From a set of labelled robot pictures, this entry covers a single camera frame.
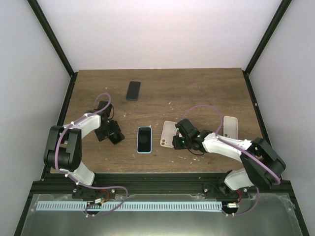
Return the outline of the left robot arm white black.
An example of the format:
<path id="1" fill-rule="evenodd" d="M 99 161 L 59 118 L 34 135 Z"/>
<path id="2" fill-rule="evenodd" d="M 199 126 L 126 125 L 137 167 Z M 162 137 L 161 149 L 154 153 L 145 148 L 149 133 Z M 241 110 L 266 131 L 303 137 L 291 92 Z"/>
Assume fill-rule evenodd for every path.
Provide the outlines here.
<path id="1" fill-rule="evenodd" d="M 114 108 L 108 101 L 100 101 L 97 109 L 86 112 L 79 119 L 63 125 L 52 126 L 46 144 L 45 165 L 83 185 L 83 192 L 94 199 L 100 194 L 100 185 L 95 183 L 95 173 L 82 162 L 82 139 L 94 132 L 97 140 L 109 139 L 120 143 L 125 136 L 118 122 L 113 120 Z"/>

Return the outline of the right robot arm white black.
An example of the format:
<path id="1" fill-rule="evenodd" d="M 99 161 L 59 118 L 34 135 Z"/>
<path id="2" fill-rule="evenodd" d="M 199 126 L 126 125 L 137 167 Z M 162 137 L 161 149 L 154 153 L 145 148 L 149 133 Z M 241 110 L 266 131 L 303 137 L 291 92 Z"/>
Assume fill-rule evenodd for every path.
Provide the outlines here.
<path id="1" fill-rule="evenodd" d="M 286 165 L 265 139 L 237 140 L 208 130 L 199 131 L 187 118 L 175 127 L 179 134 L 173 137 L 174 149 L 215 153 L 242 163 L 243 168 L 229 171 L 219 185 L 222 197 L 230 198 L 236 190 L 246 187 L 270 189 L 281 183 Z"/>

